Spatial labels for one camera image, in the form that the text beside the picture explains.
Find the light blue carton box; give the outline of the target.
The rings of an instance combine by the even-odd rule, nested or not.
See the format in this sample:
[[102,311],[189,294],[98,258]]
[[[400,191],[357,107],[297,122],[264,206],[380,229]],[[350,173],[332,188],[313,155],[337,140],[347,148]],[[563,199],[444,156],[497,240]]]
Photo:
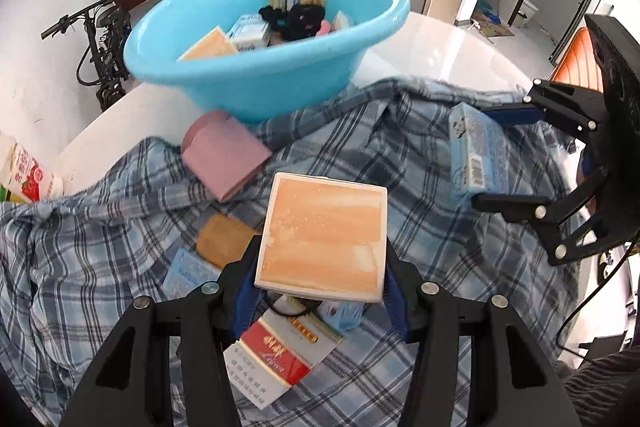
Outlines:
[[459,103],[448,118],[451,197],[471,205],[480,193],[509,193],[508,137],[477,108]]

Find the black folding bicycle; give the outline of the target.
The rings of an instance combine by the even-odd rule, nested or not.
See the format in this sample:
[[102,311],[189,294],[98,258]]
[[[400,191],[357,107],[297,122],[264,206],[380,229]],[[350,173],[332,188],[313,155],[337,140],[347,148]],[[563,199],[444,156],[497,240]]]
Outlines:
[[[76,68],[76,79],[81,86],[97,87],[96,98],[102,112],[126,95],[122,83],[129,78],[124,62],[124,47],[131,32],[130,14],[120,0],[99,0],[73,14],[63,15],[54,25],[41,33],[41,39],[65,34],[70,26],[82,20],[88,46]],[[90,56],[96,70],[96,80],[83,80],[80,69]]]

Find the light blue plastic basin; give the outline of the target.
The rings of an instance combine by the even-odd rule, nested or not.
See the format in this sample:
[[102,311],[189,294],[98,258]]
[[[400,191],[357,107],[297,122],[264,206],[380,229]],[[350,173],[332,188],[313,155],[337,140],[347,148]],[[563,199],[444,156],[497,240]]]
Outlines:
[[137,80],[176,87],[208,112],[223,109],[259,122],[329,100],[343,90],[370,46],[396,34],[409,0],[326,0],[326,16],[343,12],[349,28],[235,55],[181,61],[214,28],[231,29],[268,0],[163,0],[134,26],[124,60]]

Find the red white cigarette carton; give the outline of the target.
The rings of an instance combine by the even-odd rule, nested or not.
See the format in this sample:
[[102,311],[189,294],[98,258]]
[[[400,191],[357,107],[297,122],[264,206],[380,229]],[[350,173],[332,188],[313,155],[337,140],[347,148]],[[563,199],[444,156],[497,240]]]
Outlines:
[[286,319],[267,309],[224,350],[230,384],[263,410],[309,375],[342,340],[315,313]]

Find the orange white square box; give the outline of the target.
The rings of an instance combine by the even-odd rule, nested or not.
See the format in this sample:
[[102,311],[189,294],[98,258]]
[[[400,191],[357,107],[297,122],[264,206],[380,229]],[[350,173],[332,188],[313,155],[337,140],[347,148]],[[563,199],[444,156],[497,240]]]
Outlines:
[[379,303],[386,251],[385,187],[278,172],[254,284],[314,300]]
[[238,50],[234,44],[222,31],[221,27],[216,26],[198,42],[194,43],[193,46],[184,51],[178,61],[197,61],[235,54],[238,54]]

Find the yellow green box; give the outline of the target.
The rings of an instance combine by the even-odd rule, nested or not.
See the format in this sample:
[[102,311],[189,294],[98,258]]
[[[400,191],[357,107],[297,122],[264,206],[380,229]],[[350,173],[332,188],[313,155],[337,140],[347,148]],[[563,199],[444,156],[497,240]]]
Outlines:
[[16,195],[0,185],[0,202],[16,202],[17,204],[25,204],[24,199],[20,195]]

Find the amber soap bar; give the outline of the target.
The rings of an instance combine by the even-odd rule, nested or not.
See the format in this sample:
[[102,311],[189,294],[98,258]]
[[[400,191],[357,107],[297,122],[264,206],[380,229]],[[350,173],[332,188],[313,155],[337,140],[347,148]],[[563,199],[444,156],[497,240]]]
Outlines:
[[255,235],[256,232],[241,221],[216,213],[198,234],[196,251],[214,267],[224,269],[242,258]]

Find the white red yogurt bottle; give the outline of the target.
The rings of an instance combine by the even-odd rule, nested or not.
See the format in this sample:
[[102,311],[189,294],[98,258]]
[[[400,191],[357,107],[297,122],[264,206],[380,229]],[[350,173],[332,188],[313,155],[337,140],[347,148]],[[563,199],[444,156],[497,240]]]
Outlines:
[[35,157],[9,135],[1,135],[1,185],[24,199],[42,202],[64,194],[63,180],[43,169]]

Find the light blue tissue pack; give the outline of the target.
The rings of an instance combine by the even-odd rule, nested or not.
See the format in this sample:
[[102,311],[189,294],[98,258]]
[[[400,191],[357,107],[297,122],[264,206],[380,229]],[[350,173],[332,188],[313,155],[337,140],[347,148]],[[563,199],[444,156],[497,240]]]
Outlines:
[[186,248],[178,248],[163,281],[162,291],[168,299],[182,298],[194,288],[219,277],[221,269]]

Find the white sachet packet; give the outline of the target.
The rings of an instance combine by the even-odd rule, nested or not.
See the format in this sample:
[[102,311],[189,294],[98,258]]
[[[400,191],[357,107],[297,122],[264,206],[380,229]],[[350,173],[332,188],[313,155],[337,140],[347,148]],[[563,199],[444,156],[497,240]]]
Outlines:
[[331,22],[331,31],[340,31],[352,27],[352,19],[342,11],[338,11]]

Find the blue plaid shirt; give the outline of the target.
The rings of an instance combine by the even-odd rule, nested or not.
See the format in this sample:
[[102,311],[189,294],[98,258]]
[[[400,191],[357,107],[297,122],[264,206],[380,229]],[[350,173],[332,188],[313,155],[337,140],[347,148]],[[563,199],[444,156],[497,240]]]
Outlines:
[[216,202],[177,147],[150,138],[80,194],[1,208],[1,364],[39,419],[57,424],[104,339],[137,296],[162,300],[174,254],[223,213],[260,230],[273,176],[381,185],[398,257],[454,295],[500,294],[549,357],[578,300],[577,265],[550,265],[536,234],[451,197],[448,118],[458,103],[510,102],[424,79],[385,80],[268,120],[272,158],[231,202]]

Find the white blue Raison box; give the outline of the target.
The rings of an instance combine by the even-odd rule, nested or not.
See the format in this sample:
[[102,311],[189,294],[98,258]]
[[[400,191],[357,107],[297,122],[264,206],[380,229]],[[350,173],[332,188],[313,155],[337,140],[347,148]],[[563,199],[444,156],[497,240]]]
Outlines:
[[271,28],[260,14],[241,15],[227,37],[238,52],[263,49],[268,46]]

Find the light blue tissue packet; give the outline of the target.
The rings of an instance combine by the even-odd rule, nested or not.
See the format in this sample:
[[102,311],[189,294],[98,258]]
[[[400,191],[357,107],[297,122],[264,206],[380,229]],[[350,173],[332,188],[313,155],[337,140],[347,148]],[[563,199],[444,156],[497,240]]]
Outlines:
[[324,300],[316,313],[335,332],[346,335],[360,324],[363,309],[364,304],[355,301]]

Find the orange chair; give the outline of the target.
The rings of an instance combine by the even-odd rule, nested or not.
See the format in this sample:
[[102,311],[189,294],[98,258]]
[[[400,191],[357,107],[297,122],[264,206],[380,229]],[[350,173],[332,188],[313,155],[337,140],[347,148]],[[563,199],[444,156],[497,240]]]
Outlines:
[[602,72],[587,28],[578,29],[551,81],[603,92]]

